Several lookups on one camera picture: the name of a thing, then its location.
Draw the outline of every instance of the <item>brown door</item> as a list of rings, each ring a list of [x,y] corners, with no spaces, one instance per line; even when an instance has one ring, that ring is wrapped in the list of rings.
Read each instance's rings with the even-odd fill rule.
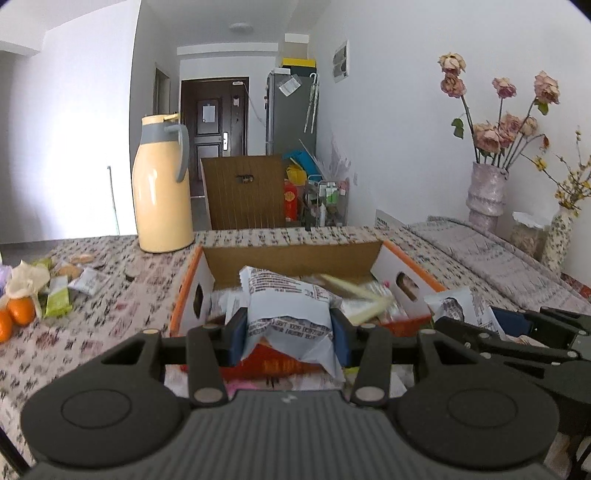
[[[237,157],[246,153],[246,90],[248,78],[184,80],[181,115],[191,143],[191,197],[202,197],[201,159]]]

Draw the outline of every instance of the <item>cardboard box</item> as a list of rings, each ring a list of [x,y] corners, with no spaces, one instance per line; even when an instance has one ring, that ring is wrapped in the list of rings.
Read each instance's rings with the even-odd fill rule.
[[[289,277],[326,273],[356,284],[373,279],[387,282],[410,317],[388,326],[392,326],[392,331],[399,336],[406,336],[400,335],[401,332],[413,335],[421,325],[428,323],[431,314],[422,297],[445,290],[390,241],[347,245],[197,247],[173,311],[170,335],[185,335],[191,328],[203,325],[211,307],[211,293],[214,289],[239,286],[238,273],[246,265]],[[418,289],[414,299],[398,286],[404,275]],[[262,345],[258,345],[241,364],[236,368],[223,369],[225,378],[278,377],[318,369],[317,365],[302,364]]]

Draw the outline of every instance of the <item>floral tablecloth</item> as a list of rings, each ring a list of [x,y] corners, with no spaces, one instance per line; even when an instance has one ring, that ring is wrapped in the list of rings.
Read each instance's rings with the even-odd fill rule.
[[[517,309],[486,281],[406,229],[302,228],[207,231],[196,235],[206,247],[259,245],[347,244],[391,239],[448,288],[471,285],[494,306]],[[56,377],[113,347],[145,328],[168,331],[171,312],[195,245],[169,254],[151,255],[139,249],[137,237],[65,240],[51,252],[54,261],[92,254],[111,276],[94,298],[78,295],[64,318],[36,320],[0,345],[0,426],[33,462],[20,430],[19,415],[27,398]],[[133,270],[133,281],[126,271]],[[3,478],[14,473],[0,459]]]

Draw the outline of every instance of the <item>refrigerator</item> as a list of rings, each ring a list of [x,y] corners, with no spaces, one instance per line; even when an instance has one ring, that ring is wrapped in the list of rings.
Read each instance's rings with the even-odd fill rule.
[[[279,85],[289,77],[290,75],[272,72],[267,78],[267,155],[283,155],[291,150],[304,150],[300,139],[308,151],[316,155],[316,125],[314,133],[310,133],[312,112],[307,133],[304,133],[312,79],[298,76],[301,86],[290,96],[286,96],[279,90]]]

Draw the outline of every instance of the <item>food wrapper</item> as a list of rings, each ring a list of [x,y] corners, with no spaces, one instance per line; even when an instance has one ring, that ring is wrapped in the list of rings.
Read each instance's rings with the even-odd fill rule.
[[[0,296],[4,295],[4,287],[12,276],[12,267],[0,264]]]
[[[60,317],[72,309],[68,292],[68,277],[53,277],[49,282],[49,295],[45,317]]]
[[[424,299],[433,312],[435,322],[441,317],[449,317],[496,332],[501,340],[507,340],[507,335],[501,328],[491,307],[486,304],[480,295],[472,292],[470,287],[445,290],[433,295],[427,295]]]
[[[101,288],[109,281],[110,276],[106,273],[99,272],[94,268],[86,267],[80,277],[75,278],[68,285],[72,290],[79,291],[84,295],[93,297]]]
[[[333,378],[345,380],[333,347],[329,312],[338,297],[317,285],[252,267],[240,271],[240,281],[248,305],[243,360],[264,338],[275,350],[320,364]]]
[[[45,257],[45,258],[40,258],[39,260],[35,260],[33,263],[31,263],[31,265],[33,267],[36,267],[38,265],[43,265],[46,269],[51,270],[51,267],[53,266],[53,262],[51,260],[51,257]]]

